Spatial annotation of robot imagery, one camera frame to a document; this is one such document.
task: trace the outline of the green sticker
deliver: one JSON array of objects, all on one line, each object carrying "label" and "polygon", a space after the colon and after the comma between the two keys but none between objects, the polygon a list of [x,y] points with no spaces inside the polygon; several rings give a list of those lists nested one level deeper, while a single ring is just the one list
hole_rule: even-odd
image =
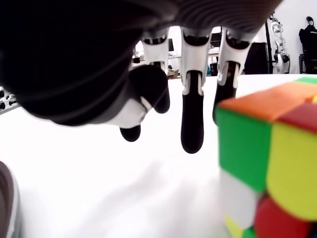
[{"label": "green sticker", "polygon": [[216,109],[220,166],[257,192],[266,187],[271,124]]}]

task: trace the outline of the humanoid robot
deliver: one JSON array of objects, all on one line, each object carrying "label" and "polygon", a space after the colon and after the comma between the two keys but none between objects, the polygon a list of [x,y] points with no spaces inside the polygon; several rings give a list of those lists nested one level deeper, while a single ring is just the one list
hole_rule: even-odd
[{"label": "humanoid robot", "polygon": [[276,50],[274,54],[274,59],[277,61],[276,69],[277,73],[284,74],[289,73],[291,67],[291,60],[289,54],[285,52],[285,39],[282,36],[283,24],[281,24],[275,17],[270,17],[272,20],[271,30],[273,34],[273,39],[276,44]]}]

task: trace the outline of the white wall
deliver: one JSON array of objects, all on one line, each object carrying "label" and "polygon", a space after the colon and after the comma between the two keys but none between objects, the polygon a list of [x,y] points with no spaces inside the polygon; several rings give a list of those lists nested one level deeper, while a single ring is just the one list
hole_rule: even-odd
[{"label": "white wall", "polygon": [[285,0],[275,10],[274,17],[283,24],[283,38],[286,41],[285,49],[291,57],[290,73],[299,73],[298,56],[303,53],[303,48],[298,33],[301,28],[306,28],[307,16],[311,16],[315,20],[315,26],[317,27],[316,0]]}]

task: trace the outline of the black fingertip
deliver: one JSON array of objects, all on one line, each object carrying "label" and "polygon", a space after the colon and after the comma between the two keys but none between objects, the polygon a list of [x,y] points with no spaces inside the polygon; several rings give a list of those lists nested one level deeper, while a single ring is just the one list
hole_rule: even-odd
[{"label": "black fingertip", "polygon": [[181,142],[189,154],[197,153],[204,142],[203,103],[203,96],[183,95]]},{"label": "black fingertip", "polygon": [[162,98],[158,101],[158,103],[154,106],[154,110],[157,113],[167,113],[170,107],[170,98],[169,98],[169,90],[166,89],[165,93],[163,93]]},{"label": "black fingertip", "polygon": [[126,141],[134,142],[137,139],[139,139],[139,137],[140,137],[141,126],[137,125],[133,128],[129,128],[129,129],[120,128],[120,132]]}]

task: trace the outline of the desk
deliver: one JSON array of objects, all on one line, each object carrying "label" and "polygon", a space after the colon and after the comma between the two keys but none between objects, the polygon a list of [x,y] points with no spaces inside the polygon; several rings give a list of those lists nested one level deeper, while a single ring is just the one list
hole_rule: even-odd
[{"label": "desk", "polygon": [[[242,96],[299,75],[243,75]],[[22,108],[0,116],[0,159],[20,186],[22,238],[229,238],[218,197],[216,77],[207,77],[205,141],[194,155],[180,142],[181,81],[171,106],[151,111],[140,139],[110,125],[58,126]]]}]

